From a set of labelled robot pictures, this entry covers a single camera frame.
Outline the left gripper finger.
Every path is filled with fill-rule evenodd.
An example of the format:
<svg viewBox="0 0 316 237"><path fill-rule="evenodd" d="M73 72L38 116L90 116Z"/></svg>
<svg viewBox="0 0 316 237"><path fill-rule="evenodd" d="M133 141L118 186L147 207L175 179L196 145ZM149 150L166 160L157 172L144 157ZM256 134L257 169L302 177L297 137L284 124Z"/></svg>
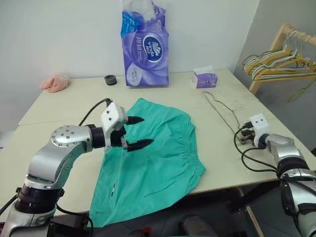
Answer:
<svg viewBox="0 0 316 237"><path fill-rule="evenodd" d="M143 139L138 140L135 143L128 143L126 140L122 139L122 148L128 152L143 149L144 147L150 145L154 142L154 139Z"/></svg>
<svg viewBox="0 0 316 237"><path fill-rule="evenodd" d="M140 123L143 121L144 121L144 119L142 117L128 116L126 125L134 125L134 124L137 124L137 123Z"/></svg>

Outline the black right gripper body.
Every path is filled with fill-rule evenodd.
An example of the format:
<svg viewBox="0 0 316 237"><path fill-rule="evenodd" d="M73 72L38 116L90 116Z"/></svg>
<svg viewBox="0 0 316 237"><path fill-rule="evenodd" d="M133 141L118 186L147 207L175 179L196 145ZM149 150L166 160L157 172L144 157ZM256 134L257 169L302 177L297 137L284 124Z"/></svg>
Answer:
<svg viewBox="0 0 316 237"><path fill-rule="evenodd" d="M253 144L255 138L255 132L252 128L242 128L237 133L237 139L245 144L247 141Z"/></svg>

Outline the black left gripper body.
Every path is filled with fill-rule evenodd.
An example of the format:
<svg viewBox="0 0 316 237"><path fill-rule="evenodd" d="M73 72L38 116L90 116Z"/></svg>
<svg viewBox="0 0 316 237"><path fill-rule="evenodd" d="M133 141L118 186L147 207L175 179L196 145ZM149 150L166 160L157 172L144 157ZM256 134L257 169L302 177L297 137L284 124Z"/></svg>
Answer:
<svg viewBox="0 0 316 237"><path fill-rule="evenodd" d="M127 122L127 116L109 116L108 118L108 149L112 147L121 147L122 139L126 134L124 125Z"/></svg>

